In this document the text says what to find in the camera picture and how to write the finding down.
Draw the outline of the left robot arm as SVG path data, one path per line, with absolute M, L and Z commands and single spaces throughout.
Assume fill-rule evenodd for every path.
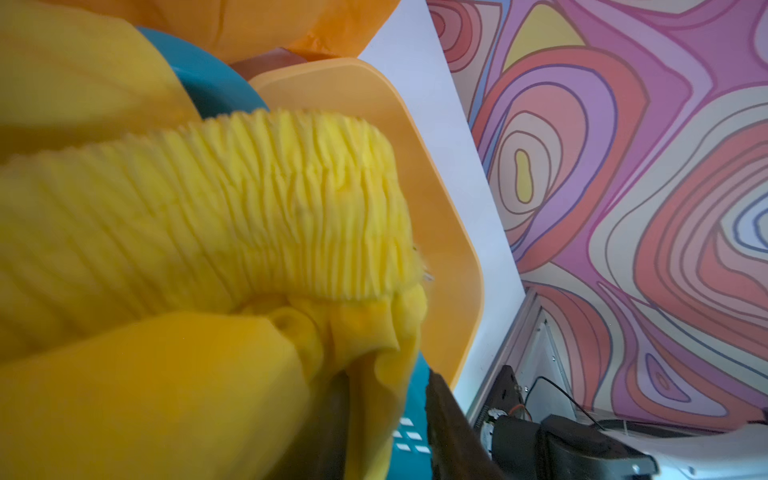
M 535 421 L 503 366 L 479 414 L 419 364 L 380 479 L 764 479 L 767 422 L 728 433 L 626 420 Z

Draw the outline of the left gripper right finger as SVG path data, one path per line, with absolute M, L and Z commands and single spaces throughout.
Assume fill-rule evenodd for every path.
M 425 412 L 433 479 L 505 478 L 483 448 L 448 384 L 433 370 L 429 371 Z

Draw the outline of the orange shorts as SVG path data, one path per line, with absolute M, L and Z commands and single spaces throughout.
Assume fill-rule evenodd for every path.
M 73 0 L 66 6 L 181 38 L 226 63 L 282 48 L 308 60 L 356 57 L 390 0 Z

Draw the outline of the yellow shorts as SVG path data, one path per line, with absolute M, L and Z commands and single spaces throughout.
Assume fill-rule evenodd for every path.
M 383 479 L 427 312 L 386 136 L 203 119 L 120 18 L 1 5 L 1 475 Z

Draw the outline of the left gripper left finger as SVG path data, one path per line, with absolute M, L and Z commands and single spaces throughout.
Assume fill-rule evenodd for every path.
M 349 378 L 339 373 L 315 395 L 309 416 L 266 479 L 343 479 L 349 413 Z

